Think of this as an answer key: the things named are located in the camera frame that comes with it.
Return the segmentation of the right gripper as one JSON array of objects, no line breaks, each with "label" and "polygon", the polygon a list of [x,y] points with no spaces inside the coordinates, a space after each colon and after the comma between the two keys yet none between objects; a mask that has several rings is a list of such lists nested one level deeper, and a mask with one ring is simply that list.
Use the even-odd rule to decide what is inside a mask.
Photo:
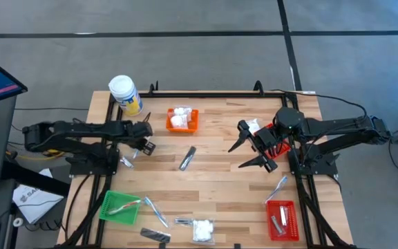
[{"label": "right gripper", "polygon": [[258,154],[257,157],[242,163],[238,168],[259,166],[264,167],[267,172],[274,171],[278,165],[272,159],[272,155],[267,152],[277,145],[278,141],[273,133],[266,127],[258,130],[254,135],[249,131],[249,125],[245,120],[238,123],[239,135],[237,141],[228,150],[233,150],[241,146],[246,140],[250,141],[252,149]]}]

